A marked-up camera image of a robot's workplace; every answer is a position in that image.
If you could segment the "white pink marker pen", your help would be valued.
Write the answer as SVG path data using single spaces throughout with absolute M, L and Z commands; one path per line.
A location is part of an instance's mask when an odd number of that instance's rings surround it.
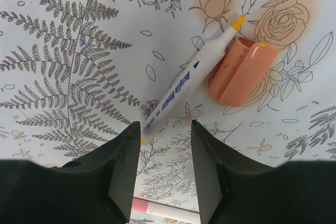
M 133 197 L 132 201 L 132 210 L 188 223 L 201 223 L 200 214 L 198 212 L 159 204 L 135 197 Z

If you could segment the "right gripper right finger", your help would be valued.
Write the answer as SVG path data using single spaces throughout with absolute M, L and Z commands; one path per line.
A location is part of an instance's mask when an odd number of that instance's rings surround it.
M 335 223 L 335 162 L 259 163 L 191 125 L 201 223 Z

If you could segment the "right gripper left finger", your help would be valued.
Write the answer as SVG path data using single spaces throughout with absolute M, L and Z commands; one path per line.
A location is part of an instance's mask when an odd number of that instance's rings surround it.
M 2 160 L 1 223 L 128 223 L 140 138 L 133 122 L 62 167 Z

